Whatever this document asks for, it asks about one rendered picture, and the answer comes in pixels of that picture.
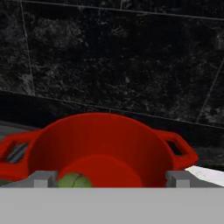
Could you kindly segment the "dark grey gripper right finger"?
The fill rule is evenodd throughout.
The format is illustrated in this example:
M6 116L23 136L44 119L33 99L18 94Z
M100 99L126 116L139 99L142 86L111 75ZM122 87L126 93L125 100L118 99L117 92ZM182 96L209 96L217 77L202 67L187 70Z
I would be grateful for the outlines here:
M219 187L219 185L216 185L214 183L196 178L189 171L168 171L166 173L166 186L176 188Z

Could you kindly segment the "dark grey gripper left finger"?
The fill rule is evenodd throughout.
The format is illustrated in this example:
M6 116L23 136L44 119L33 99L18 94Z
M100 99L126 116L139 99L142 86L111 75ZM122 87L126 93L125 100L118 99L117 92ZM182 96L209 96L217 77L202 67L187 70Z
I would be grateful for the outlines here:
M3 188L48 188L57 186L58 173L56 171L35 171L28 178L3 185Z

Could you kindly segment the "green lime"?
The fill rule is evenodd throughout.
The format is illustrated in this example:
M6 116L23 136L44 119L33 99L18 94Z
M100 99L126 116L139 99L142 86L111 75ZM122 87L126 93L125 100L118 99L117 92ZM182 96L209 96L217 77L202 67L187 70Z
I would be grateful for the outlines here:
M91 181L82 174L68 173L58 181L59 188L91 187Z

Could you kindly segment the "white spatula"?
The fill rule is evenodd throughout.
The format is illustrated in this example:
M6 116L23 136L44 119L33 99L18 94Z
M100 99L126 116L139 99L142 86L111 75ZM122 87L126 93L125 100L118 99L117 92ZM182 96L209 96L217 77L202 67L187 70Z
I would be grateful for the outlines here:
M186 168L186 170L200 180L224 187L224 171L216 171L196 165Z

